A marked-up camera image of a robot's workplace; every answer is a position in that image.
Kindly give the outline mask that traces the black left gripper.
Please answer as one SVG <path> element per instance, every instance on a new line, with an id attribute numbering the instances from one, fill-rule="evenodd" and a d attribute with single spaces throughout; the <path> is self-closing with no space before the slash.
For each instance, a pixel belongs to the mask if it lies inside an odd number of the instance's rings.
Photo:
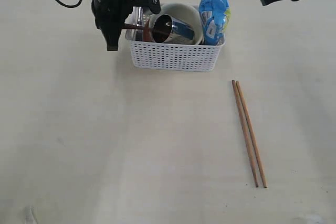
<path id="1" fill-rule="evenodd" d="M 95 25 L 105 38 L 107 51 L 118 51 L 125 19 L 132 12 L 130 0 L 92 0 Z"/>

